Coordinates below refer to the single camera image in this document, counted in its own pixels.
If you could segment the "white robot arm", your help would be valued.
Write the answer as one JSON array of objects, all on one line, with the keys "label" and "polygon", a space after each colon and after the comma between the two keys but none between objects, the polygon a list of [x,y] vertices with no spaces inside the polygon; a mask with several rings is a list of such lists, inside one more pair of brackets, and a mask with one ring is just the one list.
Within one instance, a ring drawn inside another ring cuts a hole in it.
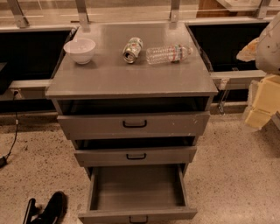
[{"label": "white robot arm", "polygon": [[241,61],[254,60],[267,74],[280,74],[280,12],[269,22],[258,38],[250,41],[236,55]]}]

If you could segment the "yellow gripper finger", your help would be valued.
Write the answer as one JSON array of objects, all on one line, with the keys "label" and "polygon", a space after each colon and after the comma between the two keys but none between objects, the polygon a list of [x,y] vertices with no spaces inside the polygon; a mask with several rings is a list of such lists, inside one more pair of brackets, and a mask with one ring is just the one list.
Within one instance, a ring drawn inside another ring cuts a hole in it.
[{"label": "yellow gripper finger", "polygon": [[236,55],[236,58],[241,61],[249,62],[256,59],[256,48],[259,38],[251,40],[245,45]]}]

